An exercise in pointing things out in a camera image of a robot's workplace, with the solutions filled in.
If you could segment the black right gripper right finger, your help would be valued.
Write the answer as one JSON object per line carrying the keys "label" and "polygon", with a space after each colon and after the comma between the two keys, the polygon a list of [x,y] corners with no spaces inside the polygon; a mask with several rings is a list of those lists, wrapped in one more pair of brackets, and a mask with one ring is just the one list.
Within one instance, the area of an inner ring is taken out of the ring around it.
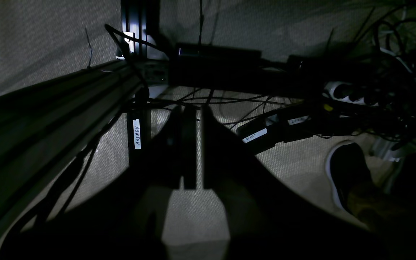
{"label": "black right gripper right finger", "polygon": [[246,183],[263,171],[263,165],[246,144],[218,122],[208,106],[201,110],[204,188],[217,189],[228,181]]}

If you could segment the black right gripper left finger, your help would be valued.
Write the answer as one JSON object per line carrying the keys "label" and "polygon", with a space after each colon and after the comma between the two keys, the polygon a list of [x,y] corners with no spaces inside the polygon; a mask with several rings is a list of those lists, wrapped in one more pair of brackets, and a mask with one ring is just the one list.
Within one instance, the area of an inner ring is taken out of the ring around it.
{"label": "black right gripper left finger", "polygon": [[192,106],[175,107],[150,145],[150,166],[157,183],[172,189],[195,190],[197,185],[196,112]]}

